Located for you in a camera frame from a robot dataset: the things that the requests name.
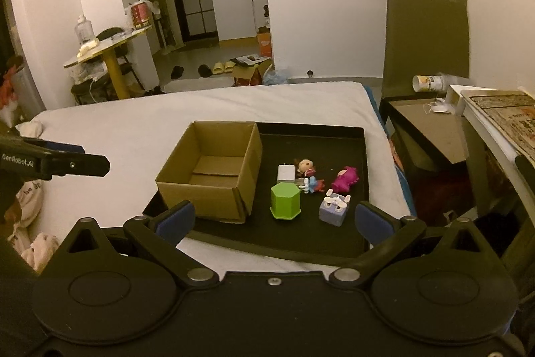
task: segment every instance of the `green toy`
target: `green toy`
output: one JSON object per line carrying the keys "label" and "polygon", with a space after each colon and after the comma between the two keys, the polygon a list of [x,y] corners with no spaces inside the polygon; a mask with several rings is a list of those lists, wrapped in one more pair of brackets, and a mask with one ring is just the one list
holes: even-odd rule
{"label": "green toy", "polygon": [[301,213],[301,191],[295,183],[280,182],[271,188],[270,211],[274,218],[291,220]]}

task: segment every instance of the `white bed sheet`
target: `white bed sheet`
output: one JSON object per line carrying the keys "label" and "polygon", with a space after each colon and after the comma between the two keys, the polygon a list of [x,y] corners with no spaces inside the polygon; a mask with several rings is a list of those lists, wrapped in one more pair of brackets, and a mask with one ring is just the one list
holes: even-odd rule
{"label": "white bed sheet", "polygon": [[[121,226],[143,212],[157,190],[156,176],[169,153],[195,120],[228,120],[363,127],[370,199],[394,217],[409,215],[390,146],[368,100],[355,82],[239,87],[180,92],[47,111],[37,117],[41,138],[80,144],[86,153],[106,155],[104,178],[65,176],[45,184],[44,205],[31,229],[63,239],[76,221],[94,217],[101,227]],[[184,239],[178,247],[216,270],[298,271],[308,265]]]}

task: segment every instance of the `kitchen cabinet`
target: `kitchen cabinet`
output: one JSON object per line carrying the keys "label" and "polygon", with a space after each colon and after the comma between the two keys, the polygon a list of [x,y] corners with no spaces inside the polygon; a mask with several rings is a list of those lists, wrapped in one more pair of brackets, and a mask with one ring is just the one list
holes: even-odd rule
{"label": "kitchen cabinet", "polygon": [[252,0],[213,0],[219,40],[256,36]]}
{"label": "kitchen cabinet", "polygon": [[255,12],[255,28],[258,32],[259,27],[266,26],[264,6],[268,4],[268,0],[252,0],[252,4]]}

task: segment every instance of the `wooden table leg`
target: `wooden table leg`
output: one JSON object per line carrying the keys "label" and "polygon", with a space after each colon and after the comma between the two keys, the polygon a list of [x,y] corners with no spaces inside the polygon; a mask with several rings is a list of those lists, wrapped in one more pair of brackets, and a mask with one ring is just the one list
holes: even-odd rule
{"label": "wooden table leg", "polygon": [[110,74],[111,82],[115,88],[117,97],[119,99],[130,99],[130,92],[122,77],[121,67],[119,67],[119,61],[117,61],[115,49],[111,48],[102,52],[102,59],[106,63],[106,67],[108,67],[108,73]]}

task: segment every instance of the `pink plush toy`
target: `pink plush toy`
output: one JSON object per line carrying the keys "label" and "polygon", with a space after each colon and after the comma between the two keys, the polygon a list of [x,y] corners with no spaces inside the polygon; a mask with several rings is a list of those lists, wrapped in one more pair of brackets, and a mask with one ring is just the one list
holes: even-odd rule
{"label": "pink plush toy", "polygon": [[331,184],[331,189],[337,194],[349,192],[351,185],[358,182],[357,169],[355,167],[344,167],[344,170],[338,173],[338,177]]}

